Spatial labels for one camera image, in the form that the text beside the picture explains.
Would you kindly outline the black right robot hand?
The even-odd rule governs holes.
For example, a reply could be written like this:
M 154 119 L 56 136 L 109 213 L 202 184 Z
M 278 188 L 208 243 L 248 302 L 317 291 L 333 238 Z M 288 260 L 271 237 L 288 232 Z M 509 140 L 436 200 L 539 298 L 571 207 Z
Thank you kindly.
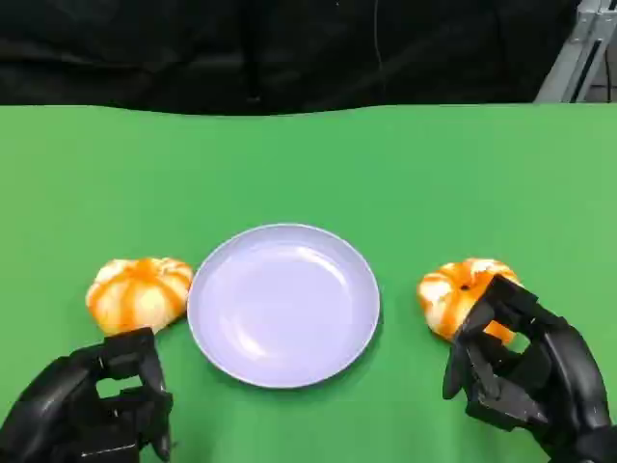
M 616 425 L 585 339 L 501 275 L 453 338 L 443 398 L 459 392 L 468 416 L 505 431 L 527 430 L 551 462 L 616 459 Z

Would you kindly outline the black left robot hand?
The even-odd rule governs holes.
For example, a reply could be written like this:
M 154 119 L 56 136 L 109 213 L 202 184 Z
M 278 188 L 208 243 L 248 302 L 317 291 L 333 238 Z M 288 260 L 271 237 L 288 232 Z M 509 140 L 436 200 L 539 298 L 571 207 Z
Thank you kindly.
M 1 426 L 4 462 L 137 462 L 152 447 L 171 459 L 173 396 L 150 328 L 55 359 Z

